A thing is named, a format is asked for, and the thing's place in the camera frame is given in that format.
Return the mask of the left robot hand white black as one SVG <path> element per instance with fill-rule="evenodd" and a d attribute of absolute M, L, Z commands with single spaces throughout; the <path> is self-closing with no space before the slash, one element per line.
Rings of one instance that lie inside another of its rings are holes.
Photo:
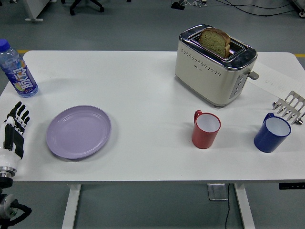
<path fill-rule="evenodd" d="M 19 101 L 0 125 L 0 166 L 17 168 L 23 158 L 24 133 L 30 120 L 29 111 Z"/>

